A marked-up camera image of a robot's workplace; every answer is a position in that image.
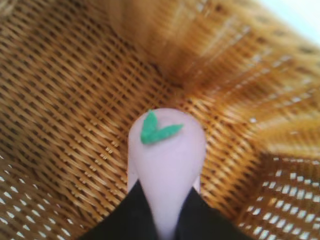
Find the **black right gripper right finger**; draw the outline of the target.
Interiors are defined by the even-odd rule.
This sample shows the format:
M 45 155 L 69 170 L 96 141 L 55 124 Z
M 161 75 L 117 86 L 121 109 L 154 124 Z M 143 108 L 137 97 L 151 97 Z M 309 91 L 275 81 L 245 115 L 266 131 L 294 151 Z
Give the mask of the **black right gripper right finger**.
M 192 188 L 183 203 L 175 231 L 176 240 L 249 240 L 217 209 L 211 208 Z

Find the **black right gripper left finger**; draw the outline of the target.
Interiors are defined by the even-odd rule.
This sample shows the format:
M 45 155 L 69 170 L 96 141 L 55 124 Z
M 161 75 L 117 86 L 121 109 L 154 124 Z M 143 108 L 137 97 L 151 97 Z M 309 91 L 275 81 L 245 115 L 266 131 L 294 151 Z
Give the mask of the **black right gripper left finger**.
M 136 181 L 119 206 L 80 240 L 157 240 L 158 234 L 142 186 Z

